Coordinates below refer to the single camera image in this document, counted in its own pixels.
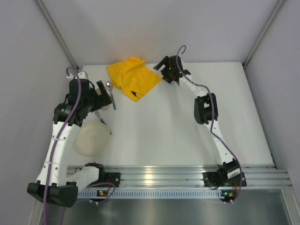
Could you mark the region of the yellow printed cloth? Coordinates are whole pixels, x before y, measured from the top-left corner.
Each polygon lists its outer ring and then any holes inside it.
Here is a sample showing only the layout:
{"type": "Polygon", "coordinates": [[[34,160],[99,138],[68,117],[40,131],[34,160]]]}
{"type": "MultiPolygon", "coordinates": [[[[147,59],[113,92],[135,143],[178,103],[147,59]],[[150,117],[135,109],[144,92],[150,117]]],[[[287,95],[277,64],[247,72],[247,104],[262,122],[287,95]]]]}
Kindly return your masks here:
{"type": "Polygon", "coordinates": [[[114,87],[122,90],[124,95],[137,102],[152,90],[161,77],[145,66],[145,60],[129,57],[107,66],[109,77],[114,87]]]}

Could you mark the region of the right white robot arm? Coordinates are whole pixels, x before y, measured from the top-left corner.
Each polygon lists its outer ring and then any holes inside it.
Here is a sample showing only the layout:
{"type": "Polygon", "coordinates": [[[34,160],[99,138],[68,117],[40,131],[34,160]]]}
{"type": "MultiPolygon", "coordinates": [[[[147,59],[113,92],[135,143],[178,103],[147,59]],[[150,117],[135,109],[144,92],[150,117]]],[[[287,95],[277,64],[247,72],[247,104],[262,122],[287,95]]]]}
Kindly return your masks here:
{"type": "Polygon", "coordinates": [[[242,169],[221,133],[216,95],[207,86],[193,80],[191,73],[183,68],[179,56],[165,56],[153,69],[160,71],[163,80],[168,83],[186,84],[195,95],[194,119],[198,125],[208,129],[217,150],[217,171],[214,175],[205,176],[205,185],[211,189],[229,185],[239,190],[243,184],[242,169]]]}

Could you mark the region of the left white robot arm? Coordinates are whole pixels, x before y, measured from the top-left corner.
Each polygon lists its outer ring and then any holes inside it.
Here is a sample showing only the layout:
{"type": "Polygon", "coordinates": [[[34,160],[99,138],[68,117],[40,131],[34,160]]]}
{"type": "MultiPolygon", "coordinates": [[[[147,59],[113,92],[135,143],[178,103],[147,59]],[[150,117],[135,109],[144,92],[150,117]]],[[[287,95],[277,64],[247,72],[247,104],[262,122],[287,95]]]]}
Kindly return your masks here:
{"type": "Polygon", "coordinates": [[[97,81],[96,85],[99,94],[87,78],[72,79],[64,102],[54,109],[52,138],[44,165],[36,181],[27,187],[27,193],[42,203],[70,208],[80,191],[105,180],[104,166],[97,163],[87,163],[78,173],[67,176],[68,158],[83,120],[88,113],[112,102],[103,82],[97,81]]]}

